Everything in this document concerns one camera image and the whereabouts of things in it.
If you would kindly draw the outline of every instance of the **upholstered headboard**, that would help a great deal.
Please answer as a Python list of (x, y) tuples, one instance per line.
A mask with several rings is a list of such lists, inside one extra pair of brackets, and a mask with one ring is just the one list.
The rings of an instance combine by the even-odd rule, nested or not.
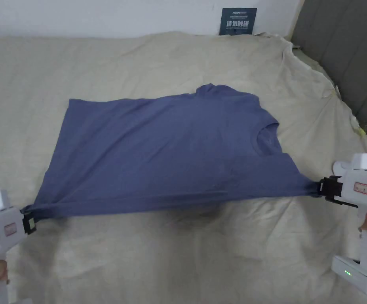
[(305, 0), (291, 40), (321, 64), (367, 131), (367, 0)]

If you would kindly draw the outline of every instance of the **red label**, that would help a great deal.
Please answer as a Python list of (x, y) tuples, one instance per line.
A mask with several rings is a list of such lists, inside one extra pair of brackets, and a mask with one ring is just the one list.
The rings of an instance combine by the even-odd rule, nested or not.
[(367, 195), (367, 184), (355, 183), (354, 191)]
[(11, 223), (7, 226), (4, 226), (4, 234), (6, 236), (11, 236), (12, 234), (15, 234), (17, 232), (16, 223)]

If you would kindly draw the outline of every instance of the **bed sheet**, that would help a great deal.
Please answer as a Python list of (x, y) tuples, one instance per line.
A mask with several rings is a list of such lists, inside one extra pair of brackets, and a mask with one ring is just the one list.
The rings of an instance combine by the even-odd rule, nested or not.
[[(225, 84), (260, 97), (299, 170), (319, 180), (367, 152), (331, 82), (277, 36), (0, 38), (0, 188), (33, 202), (70, 98), (156, 98)], [(331, 272), (358, 255), (356, 209), (314, 198), (47, 220), (8, 254), (12, 300), (367, 303)]]

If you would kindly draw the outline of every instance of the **poster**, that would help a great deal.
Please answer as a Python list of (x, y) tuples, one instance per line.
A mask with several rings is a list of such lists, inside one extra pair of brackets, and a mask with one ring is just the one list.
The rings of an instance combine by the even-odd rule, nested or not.
[(252, 35), (256, 14), (257, 9), (223, 9), (219, 35)]

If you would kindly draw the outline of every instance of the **blue t-shirt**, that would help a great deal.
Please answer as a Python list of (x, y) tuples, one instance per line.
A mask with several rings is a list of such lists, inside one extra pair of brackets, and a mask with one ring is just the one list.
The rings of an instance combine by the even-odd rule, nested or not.
[(37, 219), (317, 194), (282, 153), (258, 97), (225, 85), (194, 94), (69, 101), (33, 205)]

